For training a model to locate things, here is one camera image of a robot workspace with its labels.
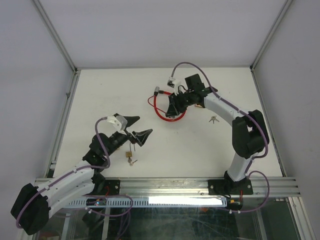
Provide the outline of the red cable lock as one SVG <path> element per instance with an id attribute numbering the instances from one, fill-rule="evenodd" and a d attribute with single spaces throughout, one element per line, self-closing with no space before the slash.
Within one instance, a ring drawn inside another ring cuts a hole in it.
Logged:
<path id="1" fill-rule="evenodd" d="M 165 101 L 161 100 L 160 104 L 158 104 L 158 99 L 160 97 L 168 97 L 169 95 L 171 95 L 171 92 L 165 91 L 160 89 L 160 87 L 156 86 L 154 91 L 153 91 L 153 95 L 150 96 L 147 99 L 148 104 L 153 108 L 155 114 L 163 121 L 165 122 L 169 122 L 169 123 L 174 123 L 177 122 L 179 120 L 181 120 L 185 114 L 187 113 L 186 111 L 184 111 L 183 113 L 181 113 L 179 116 L 177 117 L 166 117 L 166 112 L 168 107 L 165 106 Z"/>

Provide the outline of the large padlock keys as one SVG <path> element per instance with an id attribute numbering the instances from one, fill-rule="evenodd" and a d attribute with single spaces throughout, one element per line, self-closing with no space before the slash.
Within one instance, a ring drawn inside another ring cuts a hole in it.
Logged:
<path id="1" fill-rule="evenodd" d="M 219 123 L 220 120 L 217 119 L 217 116 L 216 116 L 216 115 L 214 115 L 214 116 L 212 116 L 212 117 L 210 118 L 209 122 L 212 122 L 212 123 L 214 124 L 215 122 Z"/>

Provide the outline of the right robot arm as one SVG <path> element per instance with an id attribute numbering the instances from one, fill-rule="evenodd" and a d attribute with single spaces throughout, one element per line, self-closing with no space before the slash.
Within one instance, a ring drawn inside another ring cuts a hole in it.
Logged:
<path id="1" fill-rule="evenodd" d="M 232 147 L 235 151 L 229 169 L 224 173 L 223 187 L 230 194 L 241 189 L 246 173 L 257 153 L 268 149 L 270 142 L 263 114 L 259 110 L 244 111 L 218 94 L 211 85 L 205 87 L 198 74 L 185 78 L 187 90 L 180 91 L 181 83 L 169 77 L 167 85 L 174 89 L 169 95 L 168 118 L 176 117 L 191 105 L 200 105 L 225 120 L 232 130 Z"/>

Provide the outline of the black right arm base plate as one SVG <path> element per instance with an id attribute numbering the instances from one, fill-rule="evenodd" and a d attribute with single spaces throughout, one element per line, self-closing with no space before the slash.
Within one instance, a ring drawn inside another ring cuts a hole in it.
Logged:
<path id="1" fill-rule="evenodd" d="M 249 179 L 244 178 L 239 182 L 233 182 L 226 179 L 209 179 L 208 194 L 209 195 L 253 195 L 252 183 Z"/>

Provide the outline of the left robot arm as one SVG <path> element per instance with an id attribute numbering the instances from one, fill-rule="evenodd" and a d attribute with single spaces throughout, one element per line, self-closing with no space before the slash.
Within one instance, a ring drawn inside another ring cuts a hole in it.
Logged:
<path id="1" fill-rule="evenodd" d="M 33 235 L 69 202 L 102 193 L 106 185 L 102 171 L 111 166 L 110 156 L 126 142 L 142 147 L 153 132 L 152 129 L 131 131 L 130 127 L 138 120 L 139 116 L 118 113 L 98 119 L 98 123 L 106 121 L 113 125 L 115 132 L 107 136 L 97 131 L 88 152 L 70 170 L 38 186 L 32 183 L 23 186 L 10 211 L 16 227 Z"/>

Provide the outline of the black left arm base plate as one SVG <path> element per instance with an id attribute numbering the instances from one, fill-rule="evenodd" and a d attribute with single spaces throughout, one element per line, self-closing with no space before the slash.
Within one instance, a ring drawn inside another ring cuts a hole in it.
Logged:
<path id="1" fill-rule="evenodd" d="M 119 179 L 108 179 L 101 181 L 90 193 L 85 195 L 90 196 L 117 196 L 120 194 L 121 181 Z"/>

